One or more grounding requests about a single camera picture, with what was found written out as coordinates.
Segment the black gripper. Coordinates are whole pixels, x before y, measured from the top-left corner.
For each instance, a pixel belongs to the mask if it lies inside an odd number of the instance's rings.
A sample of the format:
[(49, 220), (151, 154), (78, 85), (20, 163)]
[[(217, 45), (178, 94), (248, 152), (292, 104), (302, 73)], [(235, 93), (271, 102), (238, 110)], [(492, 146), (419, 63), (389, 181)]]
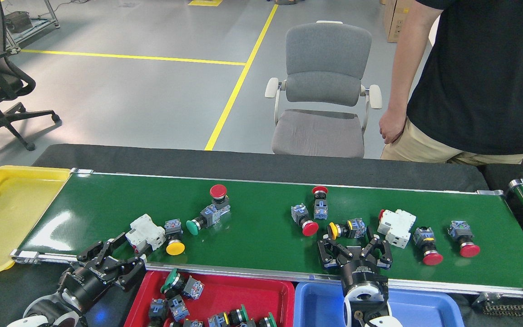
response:
[(324, 269), (341, 267), (343, 293), (349, 293), (352, 288), (363, 284), (374, 286), (375, 293), (382, 293), (382, 280), (385, 276), (380, 274), (379, 267), (390, 269), (394, 262), (390, 243), (379, 236), (372, 236), (361, 251), (361, 258), (367, 261), (357, 259), (357, 255), (349, 248), (328, 235), (323, 235), (318, 240), (318, 254)]
[(62, 298), (71, 306), (85, 314), (103, 296), (107, 289), (115, 284), (124, 291), (129, 291), (145, 273), (146, 255), (135, 255), (129, 259), (115, 259), (110, 255), (126, 240), (125, 233), (116, 238), (92, 244), (78, 255), (78, 264), (72, 263), (61, 279)]

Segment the person's right hand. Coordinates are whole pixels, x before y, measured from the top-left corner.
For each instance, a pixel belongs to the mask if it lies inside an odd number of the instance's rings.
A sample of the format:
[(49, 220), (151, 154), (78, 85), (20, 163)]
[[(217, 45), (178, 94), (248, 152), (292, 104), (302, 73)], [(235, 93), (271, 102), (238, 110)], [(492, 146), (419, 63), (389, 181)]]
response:
[(388, 107), (379, 120), (380, 134), (385, 144), (393, 143), (402, 135), (406, 120), (405, 106)]

